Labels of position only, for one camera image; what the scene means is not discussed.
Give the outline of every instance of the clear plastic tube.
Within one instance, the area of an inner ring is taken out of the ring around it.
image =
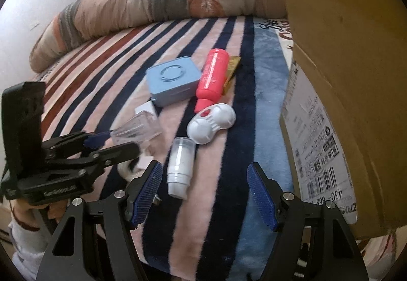
[[[168,195],[187,199],[186,191],[194,169],[195,143],[190,138],[177,137],[172,143],[167,168]]]

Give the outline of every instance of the red stripe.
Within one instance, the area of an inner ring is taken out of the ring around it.
[[[102,47],[106,42],[108,42],[113,35],[109,35],[104,37],[102,40],[100,40],[95,46],[93,46],[91,49],[89,49],[84,55],[81,56],[81,58],[75,62],[59,79],[58,81],[50,88],[50,90],[45,94],[44,97],[44,104],[46,104],[51,96],[55,93],[55,91],[62,85],[66,77],[68,77],[74,69],[80,65],[84,60],[86,60],[92,53],[97,51],[100,47]]]
[[[53,76],[48,80],[48,82],[46,83],[46,86],[48,87],[49,85],[51,85],[51,83],[52,83],[52,82],[55,80],[55,78],[61,73],[61,71],[64,70],[64,69],[69,65],[69,63],[71,63],[71,62],[72,62],[80,53],[82,53],[82,52],[86,49],[86,47],[88,47],[91,43],[92,43],[91,41],[88,42],[88,43],[85,43],[85,44],[83,45],[83,47],[82,47],[74,56],[72,56],[67,62],[65,62],[64,65],[63,65],[62,67],[60,67],[60,68],[53,74]]]
[[[113,46],[111,46],[108,50],[104,51],[100,56],[98,56],[92,63],[90,63],[78,76],[72,81],[72,83],[64,90],[62,95],[58,98],[58,100],[54,103],[51,109],[48,111],[47,115],[45,116],[44,120],[41,122],[41,133],[42,137],[44,137],[45,133],[49,129],[52,121],[58,115],[59,111],[65,105],[65,103],[70,99],[70,97],[80,88],[86,78],[99,67],[104,61],[106,61],[109,57],[111,57],[114,53],[116,53],[119,49],[121,49],[125,44],[127,44],[131,39],[133,39],[141,30],[144,29],[143,27],[135,28],[131,30],[127,35],[121,38],[118,42],[116,42]]]

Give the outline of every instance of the red bottle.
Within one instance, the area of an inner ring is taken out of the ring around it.
[[[195,113],[220,100],[228,63],[229,54],[227,51],[219,48],[209,51],[197,88],[198,101],[195,106]]]

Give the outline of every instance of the clear plastic container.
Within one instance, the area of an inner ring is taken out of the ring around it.
[[[168,195],[186,200],[186,191],[194,169],[195,143],[190,138],[178,137],[172,143],[167,168]]]
[[[162,132],[158,119],[147,111],[140,111],[122,126],[110,132],[110,137],[115,145],[126,142],[135,142],[143,146],[152,138]]]

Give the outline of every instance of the blue box lid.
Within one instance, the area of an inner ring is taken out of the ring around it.
[[[191,57],[180,57],[175,60],[154,65],[147,69],[147,84],[152,96],[164,92],[177,91],[177,88],[196,85],[201,78],[201,72],[198,70]]]

